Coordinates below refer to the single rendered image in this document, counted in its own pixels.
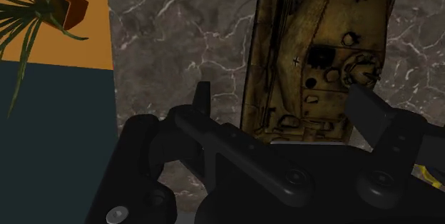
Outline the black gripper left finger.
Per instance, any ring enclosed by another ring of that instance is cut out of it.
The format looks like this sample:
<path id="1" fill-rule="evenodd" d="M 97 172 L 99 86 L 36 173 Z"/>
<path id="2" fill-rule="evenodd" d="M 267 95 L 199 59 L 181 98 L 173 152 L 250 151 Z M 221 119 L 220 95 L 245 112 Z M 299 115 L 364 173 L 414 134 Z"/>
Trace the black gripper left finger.
<path id="1" fill-rule="evenodd" d="M 190 161 L 208 191 L 217 186 L 222 156 L 285 205 L 303 207 L 314 192 L 312 176 L 230 123 L 210 118 L 210 83 L 201 81 L 191 104 L 164 120 L 130 117 L 108 163 L 85 224 L 175 224 L 175 195 L 158 182 L 164 163 Z"/>

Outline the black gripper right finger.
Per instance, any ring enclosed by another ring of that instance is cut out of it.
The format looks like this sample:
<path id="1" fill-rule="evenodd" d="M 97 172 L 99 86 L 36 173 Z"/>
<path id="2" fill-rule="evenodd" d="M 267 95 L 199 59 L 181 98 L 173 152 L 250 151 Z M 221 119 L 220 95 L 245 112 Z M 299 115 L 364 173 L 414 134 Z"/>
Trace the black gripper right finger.
<path id="1" fill-rule="evenodd" d="M 445 184 L 445 126 L 393 108 L 358 83 L 349 88 L 344 114 L 372 147 L 357 176 L 356 189 L 365 202 L 381 209 L 395 207 L 415 165 Z"/>

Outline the small yellow and black object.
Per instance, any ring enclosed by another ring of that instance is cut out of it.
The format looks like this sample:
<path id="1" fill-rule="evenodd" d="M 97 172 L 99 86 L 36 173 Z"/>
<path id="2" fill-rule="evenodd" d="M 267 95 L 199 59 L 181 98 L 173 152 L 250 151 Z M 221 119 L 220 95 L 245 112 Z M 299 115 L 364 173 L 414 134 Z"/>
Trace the small yellow and black object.
<path id="1" fill-rule="evenodd" d="M 414 166 L 413 172 L 417 178 L 445 192 L 445 172 L 417 164 Z"/>

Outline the olive yellow toy tank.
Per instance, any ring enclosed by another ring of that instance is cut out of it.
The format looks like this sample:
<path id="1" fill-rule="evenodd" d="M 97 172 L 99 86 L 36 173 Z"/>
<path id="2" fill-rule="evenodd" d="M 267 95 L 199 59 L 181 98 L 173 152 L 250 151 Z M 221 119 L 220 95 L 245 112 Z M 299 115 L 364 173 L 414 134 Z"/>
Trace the olive yellow toy tank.
<path id="1" fill-rule="evenodd" d="M 347 143 L 349 87 L 373 88 L 395 0 L 257 0 L 240 127 L 265 143 Z"/>

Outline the green plant in brown pot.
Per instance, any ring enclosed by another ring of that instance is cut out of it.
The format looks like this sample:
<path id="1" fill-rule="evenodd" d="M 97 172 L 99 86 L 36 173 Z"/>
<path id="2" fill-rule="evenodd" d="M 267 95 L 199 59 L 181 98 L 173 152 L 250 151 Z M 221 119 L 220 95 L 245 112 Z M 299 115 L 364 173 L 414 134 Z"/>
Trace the green plant in brown pot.
<path id="1" fill-rule="evenodd" d="M 21 45 L 19 67 L 8 115 L 11 115 L 16 104 L 26 73 L 26 65 L 41 25 L 47 24 L 65 36 L 85 41 L 86 37 L 76 36 L 69 30 L 83 21 L 87 8 L 87 0 L 0 0 L 0 62 L 7 46 L 22 31 L 26 32 Z"/>

